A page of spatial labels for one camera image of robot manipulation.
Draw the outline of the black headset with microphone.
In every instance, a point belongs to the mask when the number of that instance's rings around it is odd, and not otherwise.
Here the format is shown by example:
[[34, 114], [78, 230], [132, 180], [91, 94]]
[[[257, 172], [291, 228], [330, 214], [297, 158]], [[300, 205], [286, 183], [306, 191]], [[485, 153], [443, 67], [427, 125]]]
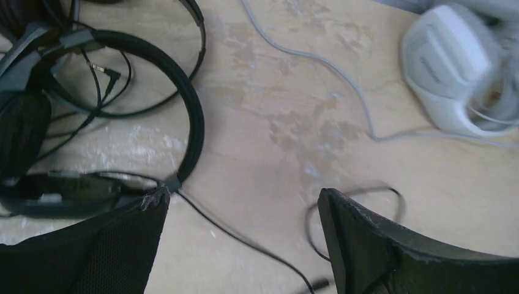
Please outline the black headset with microphone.
[[81, 218], [148, 199], [154, 189], [136, 188], [113, 171], [29, 173], [41, 158], [40, 148], [51, 122], [49, 90], [53, 64], [87, 48], [110, 47], [144, 59], [177, 87], [186, 107], [190, 132], [177, 170], [159, 186], [176, 191], [200, 158], [204, 117], [198, 95], [179, 65], [155, 45], [130, 34], [79, 29], [58, 34], [36, 24], [28, 28], [1, 59], [1, 205], [11, 214], [34, 218]]

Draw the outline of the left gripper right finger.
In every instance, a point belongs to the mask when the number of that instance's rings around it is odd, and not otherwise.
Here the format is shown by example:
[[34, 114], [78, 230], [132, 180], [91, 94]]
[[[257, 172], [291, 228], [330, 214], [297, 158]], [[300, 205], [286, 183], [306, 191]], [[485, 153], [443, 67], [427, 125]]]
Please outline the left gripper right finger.
[[337, 189], [318, 211], [339, 293], [517, 293], [518, 259], [437, 241]]

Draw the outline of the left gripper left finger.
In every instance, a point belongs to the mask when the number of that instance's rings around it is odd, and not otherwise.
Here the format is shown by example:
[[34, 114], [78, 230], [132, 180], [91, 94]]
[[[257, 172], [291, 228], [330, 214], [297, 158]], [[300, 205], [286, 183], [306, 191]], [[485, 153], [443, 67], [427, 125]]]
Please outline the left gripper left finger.
[[170, 193], [161, 187], [110, 212], [1, 245], [2, 293], [143, 293]]

